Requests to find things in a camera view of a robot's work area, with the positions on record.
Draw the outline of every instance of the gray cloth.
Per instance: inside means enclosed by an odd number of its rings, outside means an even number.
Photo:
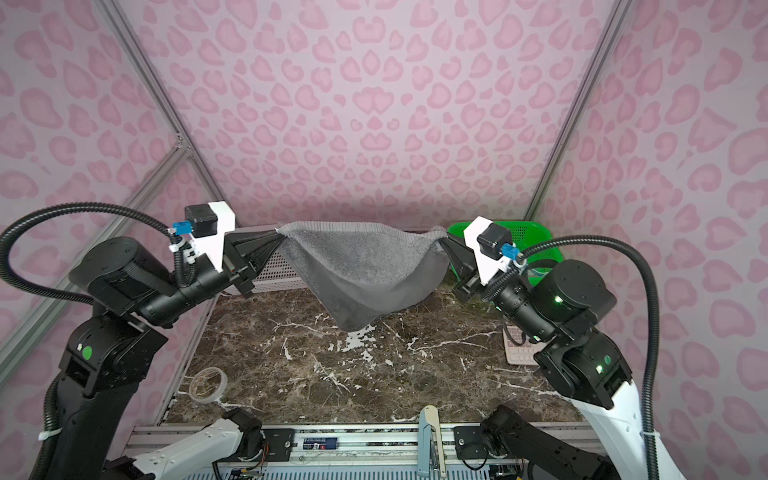
[[[407,233],[380,223],[294,222],[277,231],[286,257],[336,325],[354,332],[425,299],[442,281],[442,230]]]

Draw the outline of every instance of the green basket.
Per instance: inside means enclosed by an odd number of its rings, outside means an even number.
[[[453,225],[448,227],[448,233],[452,233],[457,237],[463,238],[464,229],[468,227],[470,223],[471,222],[454,223]],[[515,244],[520,250],[524,250],[528,247],[535,245],[536,243],[541,243],[544,240],[549,240],[552,238],[552,233],[549,231],[549,229],[547,229],[547,227],[537,222],[499,221],[496,223],[498,223],[504,228],[507,228],[512,233],[512,241],[515,242]],[[528,262],[533,262],[533,261],[542,260],[542,259],[551,259],[551,260],[556,260],[558,262],[561,262],[563,261],[563,255],[562,253],[560,253],[560,249],[551,248],[549,250],[545,250],[543,252],[532,255],[530,258],[528,258]],[[549,270],[550,269],[548,268],[531,270],[529,274],[531,285],[536,285],[537,283],[539,283]]]

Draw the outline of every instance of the marble tabletop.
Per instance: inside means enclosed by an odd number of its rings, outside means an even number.
[[[308,289],[222,296],[166,421],[208,423],[242,406],[264,423],[413,422],[432,404],[441,422],[479,422],[503,402],[529,422],[581,420],[537,367],[507,364],[498,312],[451,288],[446,276],[421,303],[354,333]],[[187,390],[208,366],[229,382],[201,405]]]

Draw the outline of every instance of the cable tie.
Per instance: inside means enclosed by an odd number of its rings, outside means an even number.
[[[524,258],[523,259],[523,263],[520,264],[520,263],[518,263],[518,258],[521,257],[521,256],[522,256],[522,253],[518,254],[518,256],[512,260],[512,263],[514,263],[517,268],[522,270],[522,269],[525,268],[526,265],[528,265],[528,259]]]
[[[176,253],[177,251],[181,250],[181,247],[183,247],[186,242],[187,241],[181,237],[181,241],[179,243],[172,243],[171,245],[168,245],[168,250]]]
[[[189,249],[184,251],[184,259],[187,261],[187,263],[195,263],[195,254],[194,249]]]
[[[47,439],[51,438],[54,435],[58,435],[59,433],[61,433],[61,429],[45,430],[43,432],[38,433],[38,440],[40,442],[42,442],[43,440],[47,440]]]

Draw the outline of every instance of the keyboard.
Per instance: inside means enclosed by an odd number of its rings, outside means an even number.
[[[516,326],[509,326],[509,333],[516,342],[522,341],[522,331]],[[507,363],[510,365],[538,365],[536,360],[533,360],[533,354],[540,352],[546,347],[546,343],[529,343],[525,341],[524,346],[516,346],[510,342],[509,339],[504,337],[504,351],[507,354]]]

